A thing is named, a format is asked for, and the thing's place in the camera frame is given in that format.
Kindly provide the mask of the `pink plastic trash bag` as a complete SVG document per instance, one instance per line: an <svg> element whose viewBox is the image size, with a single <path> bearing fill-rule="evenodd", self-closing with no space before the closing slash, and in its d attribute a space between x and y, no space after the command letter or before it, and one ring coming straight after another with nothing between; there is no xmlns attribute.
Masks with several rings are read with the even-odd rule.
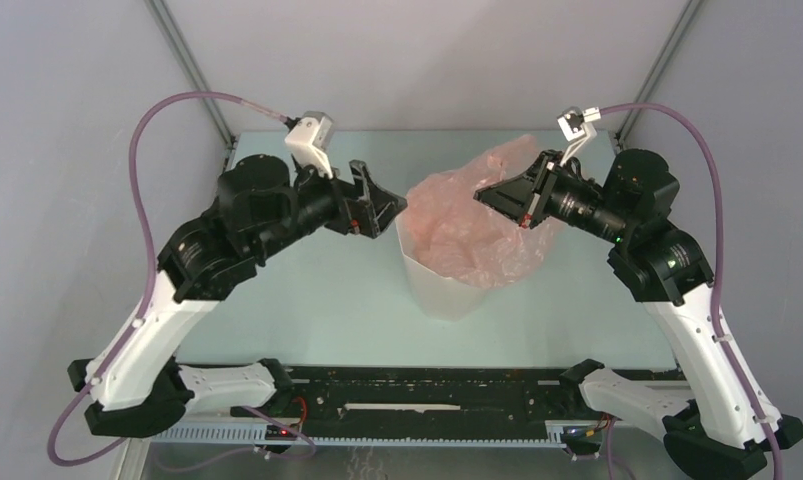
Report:
<svg viewBox="0 0 803 480"><path fill-rule="evenodd" d="M504 287L538 270L564 225L548 219L522 229L477 202L474 193L523 172L539 153L536 138L526 134L412 187L402 223L412 238L413 259L442 277L484 289Z"/></svg>

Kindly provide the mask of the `white trash bin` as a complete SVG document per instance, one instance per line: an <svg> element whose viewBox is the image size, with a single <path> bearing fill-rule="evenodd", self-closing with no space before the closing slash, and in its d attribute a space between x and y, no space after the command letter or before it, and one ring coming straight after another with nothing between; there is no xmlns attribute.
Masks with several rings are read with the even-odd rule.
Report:
<svg viewBox="0 0 803 480"><path fill-rule="evenodd" d="M457 322L480 308L490 290L443 277L422 265L414 255L415 242L406 225L406 215L395 222L406 278L421 311L428 317Z"/></svg>

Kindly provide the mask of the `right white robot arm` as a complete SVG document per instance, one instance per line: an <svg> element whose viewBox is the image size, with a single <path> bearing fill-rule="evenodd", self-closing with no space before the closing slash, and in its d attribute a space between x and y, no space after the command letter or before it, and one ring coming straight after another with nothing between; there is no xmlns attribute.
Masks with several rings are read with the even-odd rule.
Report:
<svg viewBox="0 0 803 480"><path fill-rule="evenodd" d="M587 359L559 378L562 411L623 420L658 439L690 478L748 479L803 439L803 423L763 393L713 306L719 284L706 256L669 220L679 187L648 150L619 153L603 183L548 150L474 197L523 228L556 219L608 241L614 275L653 316L692 391L689 399L664 394Z"/></svg>

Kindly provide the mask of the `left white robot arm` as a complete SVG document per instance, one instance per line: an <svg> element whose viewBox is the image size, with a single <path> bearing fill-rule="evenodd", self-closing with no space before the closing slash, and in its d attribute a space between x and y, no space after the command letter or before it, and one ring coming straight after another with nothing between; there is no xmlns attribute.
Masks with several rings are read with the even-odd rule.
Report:
<svg viewBox="0 0 803 480"><path fill-rule="evenodd" d="M222 173L216 196L182 224L157 255L154 287L141 318L94 359L71 363L76 390L92 399L85 412L96 436L147 438L184 415L260 408L281 416L293 383L276 359L242 366L185 365L176 352L188 333L274 255L325 228L377 238L406 199L377 183L367 165L350 162L351 181L328 179L312 166L252 155Z"/></svg>

